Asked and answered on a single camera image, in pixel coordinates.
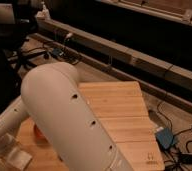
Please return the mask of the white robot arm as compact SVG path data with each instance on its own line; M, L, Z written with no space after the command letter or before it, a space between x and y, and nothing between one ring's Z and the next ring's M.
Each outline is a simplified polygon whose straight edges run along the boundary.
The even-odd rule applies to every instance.
M30 117L69 171L133 171L78 89L66 62L40 65L23 78L21 95L0 115L0 150L8 131Z

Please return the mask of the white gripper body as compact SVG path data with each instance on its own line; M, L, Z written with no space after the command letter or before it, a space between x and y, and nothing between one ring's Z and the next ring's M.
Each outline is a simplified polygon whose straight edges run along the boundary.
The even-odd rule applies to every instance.
M31 161L32 155L12 135L6 134L0 138L1 171L25 171Z

